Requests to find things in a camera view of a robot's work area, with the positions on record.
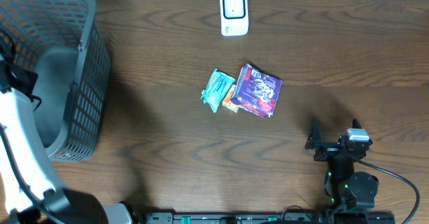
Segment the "small orange tissue pack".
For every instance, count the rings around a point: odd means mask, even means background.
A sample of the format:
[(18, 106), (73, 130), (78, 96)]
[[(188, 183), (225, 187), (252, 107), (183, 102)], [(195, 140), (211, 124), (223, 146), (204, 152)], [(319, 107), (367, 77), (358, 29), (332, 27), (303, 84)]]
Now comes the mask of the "small orange tissue pack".
[(231, 101), (231, 97), (233, 96), (233, 93), (235, 92), (236, 85), (232, 85), (229, 89), (228, 93), (226, 94), (225, 98), (222, 101), (222, 106), (227, 108), (228, 110), (237, 113), (239, 111), (239, 106), (234, 104)]

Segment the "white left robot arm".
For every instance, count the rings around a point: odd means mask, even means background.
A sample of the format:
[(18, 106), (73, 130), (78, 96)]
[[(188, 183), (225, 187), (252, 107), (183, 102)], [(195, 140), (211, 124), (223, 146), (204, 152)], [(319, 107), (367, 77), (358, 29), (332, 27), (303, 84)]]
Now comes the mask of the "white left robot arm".
[(111, 61), (106, 50), (54, 47), (35, 70), (1, 49), (1, 175), (9, 223), (136, 223), (125, 203), (104, 206), (70, 189), (51, 160), (84, 160), (95, 150)]

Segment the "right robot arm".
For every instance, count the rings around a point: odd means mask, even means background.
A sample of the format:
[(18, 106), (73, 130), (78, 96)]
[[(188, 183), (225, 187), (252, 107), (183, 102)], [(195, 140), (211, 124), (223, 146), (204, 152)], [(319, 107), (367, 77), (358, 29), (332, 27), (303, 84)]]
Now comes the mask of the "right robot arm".
[(332, 206), (321, 211), (313, 221), (321, 223), (368, 223), (368, 212), (375, 206), (379, 181), (367, 172), (355, 171), (354, 163), (366, 156), (372, 140), (359, 122), (335, 142), (324, 141), (318, 121), (312, 121), (305, 148), (314, 150), (314, 160), (326, 162), (324, 191)]

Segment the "purple noodle packet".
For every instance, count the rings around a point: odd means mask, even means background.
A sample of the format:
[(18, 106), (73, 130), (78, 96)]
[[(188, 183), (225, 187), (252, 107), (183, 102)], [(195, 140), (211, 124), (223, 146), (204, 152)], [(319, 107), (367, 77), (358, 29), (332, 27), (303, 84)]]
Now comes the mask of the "purple noodle packet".
[(259, 117), (271, 117), (282, 85), (282, 80), (246, 64), (240, 71), (231, 102)]

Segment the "teal wet wipes pack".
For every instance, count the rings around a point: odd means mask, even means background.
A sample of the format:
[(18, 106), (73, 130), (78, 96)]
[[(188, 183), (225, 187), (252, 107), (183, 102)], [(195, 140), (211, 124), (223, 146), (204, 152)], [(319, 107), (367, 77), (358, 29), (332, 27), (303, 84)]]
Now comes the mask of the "teal wet wipes pack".
[(201, 92), (203, 103), (208, 104), (212, 112), (216, 113), (234, 82), (235, 78), (232, 76), (219, 71), (217, 68), (214, 69), (206, 88)]

